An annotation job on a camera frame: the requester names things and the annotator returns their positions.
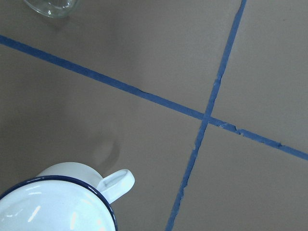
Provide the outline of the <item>clear plastic funnel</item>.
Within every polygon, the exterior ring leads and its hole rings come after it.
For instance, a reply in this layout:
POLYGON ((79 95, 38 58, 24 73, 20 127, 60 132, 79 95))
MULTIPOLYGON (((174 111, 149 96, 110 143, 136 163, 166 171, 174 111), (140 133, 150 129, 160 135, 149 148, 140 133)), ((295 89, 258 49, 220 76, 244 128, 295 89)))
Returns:
POLYGON ((71 14, 81 3, 80 0, 24 0, 35 12, 49 18, 63 18, 71 14))

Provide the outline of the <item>white enamel mug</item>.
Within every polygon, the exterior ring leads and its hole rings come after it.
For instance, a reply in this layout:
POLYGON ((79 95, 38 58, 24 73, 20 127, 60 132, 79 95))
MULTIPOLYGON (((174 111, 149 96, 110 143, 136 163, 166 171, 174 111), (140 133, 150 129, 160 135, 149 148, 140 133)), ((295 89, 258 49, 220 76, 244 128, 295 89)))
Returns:
POLYGON ((86 183, 97 189, 98 192, 103 195, 103 197, 109 203, 110 208, 111 208, 111 203, 113 203, 121 196, 129 192, 135 183, 134 176, 128 169, 122 169, 116 171, 115 173, 107 177, 102 177, 95 169, 85 164, 75 163, 75 162, 65 162, 53 165, 45 169, 41 173, 39 173, 34 178, 22 182, 31 181, 33 179, 43 179, 43 180, 54 179, 54 180, 67 180, 67 181, 76 180, 86 183))

